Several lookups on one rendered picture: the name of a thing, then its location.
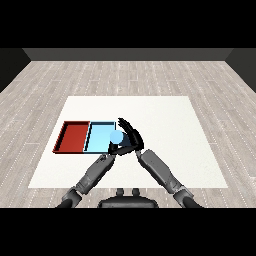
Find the light blue shallow open box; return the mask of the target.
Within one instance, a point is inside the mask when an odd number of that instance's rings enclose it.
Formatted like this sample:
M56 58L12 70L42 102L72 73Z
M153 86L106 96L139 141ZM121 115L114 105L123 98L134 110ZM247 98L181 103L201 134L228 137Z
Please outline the light blue shallow open box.
M85 154L107 153L110 134L116 129L115 121L92 121L84 143Z

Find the red shallow open box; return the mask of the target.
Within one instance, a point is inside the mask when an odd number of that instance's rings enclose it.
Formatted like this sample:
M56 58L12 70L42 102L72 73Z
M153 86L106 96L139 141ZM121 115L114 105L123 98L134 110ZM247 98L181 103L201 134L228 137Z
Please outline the red shallow open box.
M89 121L65 121L53 148L55 154L83 154Z

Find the dark grey robot body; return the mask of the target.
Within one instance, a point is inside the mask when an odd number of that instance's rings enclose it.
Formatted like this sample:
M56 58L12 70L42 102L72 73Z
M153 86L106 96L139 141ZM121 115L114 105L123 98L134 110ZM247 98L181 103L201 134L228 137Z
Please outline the dark grey robot body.
M132 189L131 196L125 196L124 189L118 188L116 195L101 200L98 208L158 208L158 204L153 199L142 197L138 188Z

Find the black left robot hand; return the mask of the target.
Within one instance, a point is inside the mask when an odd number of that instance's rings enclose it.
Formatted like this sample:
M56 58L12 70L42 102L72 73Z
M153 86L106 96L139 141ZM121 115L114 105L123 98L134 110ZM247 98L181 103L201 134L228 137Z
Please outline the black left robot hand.
M117 144L109 144L108 153L110 155L123 156L125 154L131 153L135 148L133 146L121 147L119 148Z

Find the small blue can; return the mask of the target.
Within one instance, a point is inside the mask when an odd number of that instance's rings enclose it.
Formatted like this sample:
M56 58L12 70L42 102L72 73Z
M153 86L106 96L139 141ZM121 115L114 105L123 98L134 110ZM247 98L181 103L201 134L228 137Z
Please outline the small blue can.
M128 147L130 145L131 143L128 135L121 130L114 130L110 134L110 149L117 149L118 147Z

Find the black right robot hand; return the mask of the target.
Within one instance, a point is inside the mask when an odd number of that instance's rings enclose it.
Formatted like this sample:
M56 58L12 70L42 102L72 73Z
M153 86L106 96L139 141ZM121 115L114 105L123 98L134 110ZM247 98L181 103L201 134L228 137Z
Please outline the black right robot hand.
M123 146L118 149L119 155L124 155L132 151L139 151L144 148L144 142L140 133L134 129L128 121L119 117L119 126L124 129L130 141L129 146Z

